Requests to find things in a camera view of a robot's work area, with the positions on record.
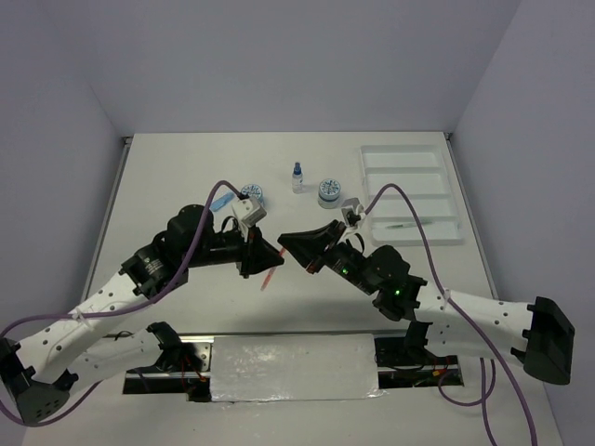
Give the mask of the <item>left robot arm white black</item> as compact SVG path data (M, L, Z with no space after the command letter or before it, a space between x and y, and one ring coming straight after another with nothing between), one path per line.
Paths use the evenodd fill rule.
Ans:
M266 215L261 204L243 198L231 210L231 229L215 231L209 209L183 207L83 304L20 341L3 336L1 380L19 412L17 423L45 426L71 395L124 370L198 371L199 352L165 322L112 342L105 337L158 295L185 284L191 268L234 264L247 278L283 264L257 226Z

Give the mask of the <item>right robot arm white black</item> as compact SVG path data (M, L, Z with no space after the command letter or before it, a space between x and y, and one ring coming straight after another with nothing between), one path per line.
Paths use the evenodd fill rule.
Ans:
M345 231L334 220L317 230L284 233L278 242L308 273L329 268L372 296L384 317L408 321L403 344L410 361L486 358L519 365L542 382L570 383L575 327L554 300L506 302L441 290L411 274L394 247L382 245L365 255Z

